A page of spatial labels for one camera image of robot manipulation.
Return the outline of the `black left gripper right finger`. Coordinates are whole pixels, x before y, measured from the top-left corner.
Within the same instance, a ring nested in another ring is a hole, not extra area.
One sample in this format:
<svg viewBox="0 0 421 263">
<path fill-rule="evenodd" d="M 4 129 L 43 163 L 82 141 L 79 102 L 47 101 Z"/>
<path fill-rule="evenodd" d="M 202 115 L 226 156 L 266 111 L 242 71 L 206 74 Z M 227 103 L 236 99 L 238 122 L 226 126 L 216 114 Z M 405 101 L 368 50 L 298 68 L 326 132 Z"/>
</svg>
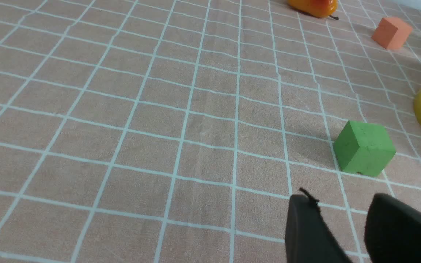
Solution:
<svg viewBox="0 0 421 263">
<path fill-rule="evenodd" d="M 373 263 L 421 263 L 421 212 L 376 193 L 367 213 L 364 243 Z"/>
</svg>

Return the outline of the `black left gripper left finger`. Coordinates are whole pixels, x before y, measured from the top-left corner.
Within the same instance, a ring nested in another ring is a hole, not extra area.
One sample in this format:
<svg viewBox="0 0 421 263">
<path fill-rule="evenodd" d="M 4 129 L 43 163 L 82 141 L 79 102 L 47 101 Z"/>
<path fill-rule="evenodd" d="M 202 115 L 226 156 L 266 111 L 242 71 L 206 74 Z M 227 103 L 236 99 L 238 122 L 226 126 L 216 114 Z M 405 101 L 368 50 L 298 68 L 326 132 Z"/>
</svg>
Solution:
<svg viewBox="0 0 421 263">
<path fill-rule="evenodd" d="M 329 230 L 318 205 L 306 189 L 289 198 L 285 230 L 288 263 L 351 263 Z"/>
</svg>

